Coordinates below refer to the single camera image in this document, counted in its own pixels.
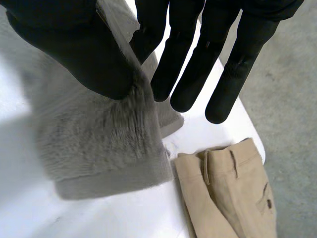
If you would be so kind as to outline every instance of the gray towel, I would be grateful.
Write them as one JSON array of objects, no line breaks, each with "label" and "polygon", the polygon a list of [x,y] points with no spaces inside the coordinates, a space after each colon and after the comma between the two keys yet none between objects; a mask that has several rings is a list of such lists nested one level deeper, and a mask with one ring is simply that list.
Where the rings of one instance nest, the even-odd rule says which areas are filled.
[{"label": "gray towel", "polygon": [[183,124],[169,101],[153,101],[148,79],[157,62],[151,56],[140,70],[127,44],[138,24],[125,2],[100,6],[135,65],[135,85],[120,102],[82,86],[64,67],[20,39],[4,9],[0,12],[1,55],[21,73],[38,126],[41,162],[65,199],[107,196],[171,180],[161,138]]}]

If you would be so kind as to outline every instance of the beige pants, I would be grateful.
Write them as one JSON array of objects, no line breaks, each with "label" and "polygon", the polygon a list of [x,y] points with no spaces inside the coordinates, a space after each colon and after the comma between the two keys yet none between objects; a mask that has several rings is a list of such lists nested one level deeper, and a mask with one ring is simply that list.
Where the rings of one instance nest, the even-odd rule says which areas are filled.
[{"label": "beige pants", "polygon": [[197,238],[276,238],[276,209],[252,139],[175,160]]}]

